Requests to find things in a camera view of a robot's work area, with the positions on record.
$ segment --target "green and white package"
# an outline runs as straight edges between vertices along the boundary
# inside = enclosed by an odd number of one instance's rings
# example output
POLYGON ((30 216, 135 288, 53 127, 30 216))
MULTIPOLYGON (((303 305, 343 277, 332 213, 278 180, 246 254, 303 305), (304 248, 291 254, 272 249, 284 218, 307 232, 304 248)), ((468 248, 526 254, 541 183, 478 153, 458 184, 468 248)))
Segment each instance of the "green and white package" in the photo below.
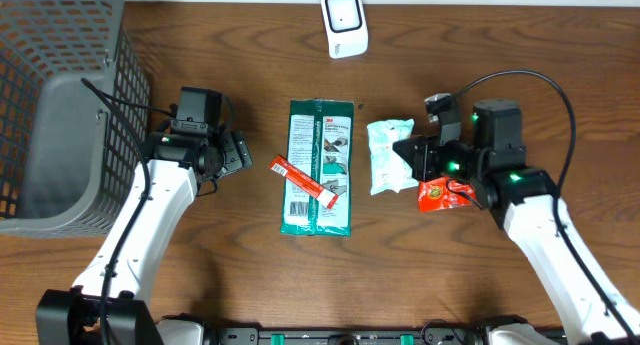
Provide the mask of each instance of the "green and white package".
POLYGON ((353 103, 292 100, 287 161, 339 196, 331 210, 285 181, 280 232, 351 236, 353 103))

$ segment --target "red packet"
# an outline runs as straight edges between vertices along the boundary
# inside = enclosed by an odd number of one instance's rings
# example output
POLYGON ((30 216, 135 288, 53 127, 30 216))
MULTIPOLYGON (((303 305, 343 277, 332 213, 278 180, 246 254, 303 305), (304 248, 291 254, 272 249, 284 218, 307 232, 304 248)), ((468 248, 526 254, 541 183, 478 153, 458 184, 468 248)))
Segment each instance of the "red packet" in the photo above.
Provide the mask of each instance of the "red packet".
MULTIPOLYGON (((458 206, 470 205, 471 202, 462 196, 456 195, 447 189, 447 177, 441 177, 429 182, 421 182, 418 191, 418 206, 421 212, 440 209, 451 209, 458 206)), ((465 192, 472 198, 476 198, 471 185, 462 185, 457 181, 451 181, 449 188, 453 191, 465 192)))

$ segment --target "gray plastic basket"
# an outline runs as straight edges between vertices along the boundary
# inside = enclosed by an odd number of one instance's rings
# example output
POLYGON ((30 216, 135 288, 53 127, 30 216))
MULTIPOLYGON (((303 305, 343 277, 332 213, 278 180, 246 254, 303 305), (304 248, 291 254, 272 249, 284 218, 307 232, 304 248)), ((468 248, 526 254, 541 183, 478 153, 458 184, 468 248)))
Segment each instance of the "gray plastic basket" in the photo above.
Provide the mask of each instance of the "gray plastic basket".
MULTIPOLYGON (((106 234, 137 159, 80 83, 149 104, 121 27, 124 0, 0 0, 0 234, 106 234)), ((117 104, 144 140, 148 113, 117 104)))

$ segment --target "white pouch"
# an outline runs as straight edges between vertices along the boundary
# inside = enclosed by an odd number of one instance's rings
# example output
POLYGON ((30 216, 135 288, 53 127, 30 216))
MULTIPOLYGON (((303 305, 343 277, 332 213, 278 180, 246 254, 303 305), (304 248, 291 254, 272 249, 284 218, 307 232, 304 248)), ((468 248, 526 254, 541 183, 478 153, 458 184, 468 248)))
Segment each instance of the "white pouch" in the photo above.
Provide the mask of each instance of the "white pouch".
POLYGON ((367 130, 371 150, 371 195, 418 186, 418 181, 411 177, 409 164, 392 149, 394 142, 411 136, 413 119, 376 121, 369 124, 367 130))

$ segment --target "wooden surface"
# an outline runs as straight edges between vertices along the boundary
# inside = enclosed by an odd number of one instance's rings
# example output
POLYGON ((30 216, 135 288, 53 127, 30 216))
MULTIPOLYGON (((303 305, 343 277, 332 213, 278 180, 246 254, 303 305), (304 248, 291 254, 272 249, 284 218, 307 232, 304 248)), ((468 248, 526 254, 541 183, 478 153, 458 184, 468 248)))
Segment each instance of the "wooden surface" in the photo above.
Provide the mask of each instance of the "wooden surface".
MULTIPOLYGON (((182 85, 227 94, 254 159, 186 211, 158 274, 154 317, 409 327, 517 313, 558 326, 532 268, 488 213, 420 214, 415 189, 369 195, 367 124, 413 118, 414 133, 428 133, 425 97, 523 67, 552 76, 574 103, 579 142, 564 196, 603 268, 640 306, 640 10, 366 11, 369 50, 336 61, 319 6, 127 4, 124 24, 151 74, 154 104, 177 102, 182 85), (279 233, 283 179, 268 164, 286 153, 289 101, 314 97, 356 104, 351 238, 279 233)), ((532 78, 503 78, 465 96, 463 111, 489 97, 520 102, 529 163, 557 177, 568 139, 557 95, 532 78)), ((41 295, 69 288, 101 242, 0 237, 0 342, 35 342, 41 295)))

